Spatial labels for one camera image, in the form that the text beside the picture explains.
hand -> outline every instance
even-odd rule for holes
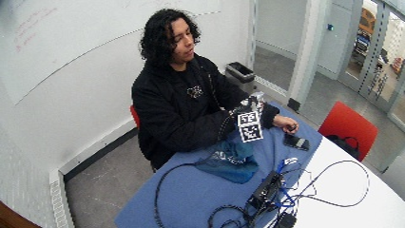
[[[280,127],[284,132],[295,134],[300,128],[299,122],[291,118],[281,115],[276,115],[273,119],[273,125]]]

person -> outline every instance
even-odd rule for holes
[[[132,86],[140,120],[139,147],[158,169],[176,152],[192,151],[227,138],[236,129],[236,110],[249,98],[220,74],[216,64],[194,52],[200,35],[184,11],[162,9],[147,21],[139,43],[146,60]],[[279,112],[265,104],[263,126],[277,126],[293,134],[299,123]]]

smartphone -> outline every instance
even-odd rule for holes
[[[291,134],[285,135],[284,145],[301,149],[301,150],[309,150],[309,141],[307,139],[296,137]]]

chair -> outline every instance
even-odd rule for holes
[[[140,129],[140,116],[139,116],[139,113],[138,113],[134,105],[131,105],[130,109],[131,109],[132,117],[135,118],[135,121],[136,121],[136,124],[138,124],[138,128]]]
[[[317,132],[323,136],[355,137],[359,141],[361,162],[377,138],[379,129],[351,107],[337,101]],[[347,142],[356,147],[355,140]]]
[[[136,124],[138,124],[138,128],[140,129],[140,116],[139,116],[139,113],[136,111],[136,108],[134,105],[130,106],[130,110],[131,110],[131,113],[132,113],[132,117],[135,118],[135,121],[136,121]],[[152,171],[154,173],[156,173],[156,168],[154,167],[154,164],[151,162],[151,167],[152,167]]]

